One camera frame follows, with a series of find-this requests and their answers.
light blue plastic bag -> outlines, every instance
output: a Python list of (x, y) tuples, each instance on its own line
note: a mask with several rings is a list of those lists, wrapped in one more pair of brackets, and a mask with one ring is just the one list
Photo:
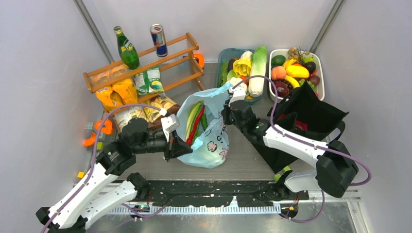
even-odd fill
[(199, 101), (203, 101), (205, 105), (208, 123), (206, 130), (193, 142), (191, 146), (193, 152), (178, 157), (184, 164), (214, 168), (226, 160), (229, 152), (229, 138), (221, 111), (229, 98), (227, 90), (231, 86), (232, 84), (226, 83), (220, 88), (196, 92), (190, 95), (180, 107), (176, 115), (180, 123), (180, 127), (176, 130), (179, 137), (185, 138), (189, 112)]

snack package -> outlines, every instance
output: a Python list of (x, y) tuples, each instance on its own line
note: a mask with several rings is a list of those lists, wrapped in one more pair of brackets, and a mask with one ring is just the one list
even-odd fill
[(106, 82), (109, 80), (109, 71), (95, 75), (91, 78), (91, 80), (95, 85)]
[(136, 89), (139, 95), (144, 96), (153, 93), (164, 92), (160, 82), (159, 66), (152, 67), (135, 76)]
[(117, 67), (114, 67), (114, 68), (110, 69), (110, 78), (114, 79), (114, 78), (116, 78), (116, 77), (118, 77), (118, 76), (120, 76), (124, 73), (127, 73), (127, 72), (128, 72), (128, 69), (127, 69), (126, 65), (121, 64)]
[(149, 127), (152, 127), (150, 120), (146, 117), (143, 108), (140, 106), (130, 107), (124, 111), (114, 114), (114, 117), (120, 130), (122, 130), (133, 118), (145, 119), (148, 122)]
[[(164, 108), (169, 113), (176, 114), (179, 111), (180, 106), (166, 96), (165, 93), (162, 93), (156, 97), (151, 98), (150, 100), (145, 100), (143, 103), (149, 104), (154, 107)], [(152, 121), (154, 128), (161, 127), (162, 123), (160, 119), (163, 117), (158, 110), (153, 108), (143, 108), (144, 112), (149, 120)]]
[(113, 91), (112, 87), (107, 86), (96, 91), (96, 97), (102, 102), (103, 107), (108, 112), (119, 106), (123, 106), (120, 95)]
[(124, 104), (137, 103), (137, 92), (131, 79), (125, 79), (112, 85), (123, 100)]

black bag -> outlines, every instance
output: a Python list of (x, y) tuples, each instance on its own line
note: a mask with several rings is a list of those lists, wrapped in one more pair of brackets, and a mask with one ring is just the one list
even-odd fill
[[(287, 97), (276, 106), (273, 118), (275, 124), (292, 133), (316, 141), (322, 141), (335, 129), (340, 130), (340, 134), (335, 139), (341, 137), (345, 129), (345, 123), (342, 119), (349, 112), (345, 113), (328, 103), (320, 101), (307, 82), (300, 88), (295, 89), (289, 95), (289, 100), (286, 100)], [(297, 129), (296, 121), (306, 124), (307, 130)], [(268, 149), (257, 144), (254, 144), (254, 147), (275, 173), (278, 173), (297, 159), (281, 150)]]

perrier bottle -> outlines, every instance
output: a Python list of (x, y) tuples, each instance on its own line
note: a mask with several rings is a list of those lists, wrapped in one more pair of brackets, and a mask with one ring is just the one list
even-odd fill
[(115, 31), (115, 34), (117, 36), (117, 46), (119, 49), (121, 61), (123, 61), (123, 63), (129, 69), (136, 69), (137, 67), (139, 67), (140, 62), (135, 47), (123, 34), (123, 30), (120, 26), (114, 27), (113, 30)]

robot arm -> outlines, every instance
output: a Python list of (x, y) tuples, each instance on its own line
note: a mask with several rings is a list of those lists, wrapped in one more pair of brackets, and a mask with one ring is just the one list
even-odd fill
[(333, 148), (349, 154), (344, 144), (339, 141), (326, 143), (310, 140), (278, 125), (275, 125), (274, 129), (270, 121), (257, 118), (251, 106), (243, 101), (244, 91), (241, 87), (231, 88), (229, 93), (233, 93), (233, 97), (226, 101), (222, 111), (225, 124), (235, 125), (254, 145), (284, 151), (313, 167), (306, 171), (285, 173), (280, 185), (294, 193), (322, 189), (331, 196), (343, 196), (358, 173), (358, 167), (352, 160), (316, 147)]
[[(49, 226), (50, 233), (84, 233), (97, 219), (114, 207), (134, 198), (144, 199), (149, 192), (148, 182), (138, 173), (131, 174), (118, 188), (94, 200), (96, 195), (136, 162), (135, 154), (164, 152), (165, 160), (191, 153), (192, 149), (179, 136), (174, 115), (164, 117), (162, 131), (148, 130), (143, 119), (132, 119), (122, 130), (119, 139), (108, 144), (97, 156), (93, 171), (54, 206), (40, 208), (36, 216), (42, 224), (57, 212), (68, 199), (71, 201), (57, 214)], [(85, 184), (74, 197), (73, 194)]]

